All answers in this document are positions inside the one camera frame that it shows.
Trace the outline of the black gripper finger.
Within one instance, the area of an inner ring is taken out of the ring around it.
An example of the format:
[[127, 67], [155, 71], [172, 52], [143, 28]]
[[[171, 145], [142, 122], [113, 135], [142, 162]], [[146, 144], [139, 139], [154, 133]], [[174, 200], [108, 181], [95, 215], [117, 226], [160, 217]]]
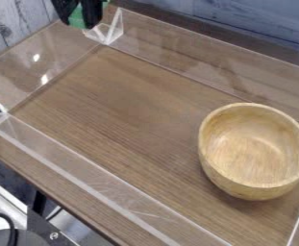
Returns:
[[51, 0], [56, 14], [61, 22], [68, 25], [68, 17], [79, 5], [79, 0]]
[[83, 7], [83, 25], [87, 29], [92, 29], [103, 18], [103, 1], [81, 0]]

